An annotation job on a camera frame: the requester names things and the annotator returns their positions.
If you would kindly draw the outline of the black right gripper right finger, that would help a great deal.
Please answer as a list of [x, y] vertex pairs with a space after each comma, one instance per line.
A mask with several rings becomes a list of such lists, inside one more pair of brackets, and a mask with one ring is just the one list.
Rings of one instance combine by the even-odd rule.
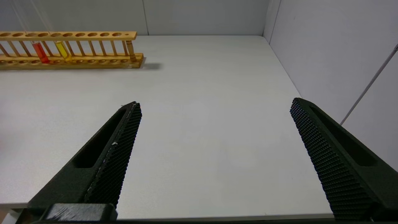
[[396, 220], [398, 173], [317, 105], [294, 98], [290, 114], [336, 220]]

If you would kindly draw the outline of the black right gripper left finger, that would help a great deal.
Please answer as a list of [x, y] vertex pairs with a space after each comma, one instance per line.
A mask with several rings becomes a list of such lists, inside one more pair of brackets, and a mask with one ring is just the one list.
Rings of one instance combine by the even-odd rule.
[[56, 203], [116, 206], [141, 118], [135, 101], [119, 108], [28, 202], [28, 210], [38, 216]]

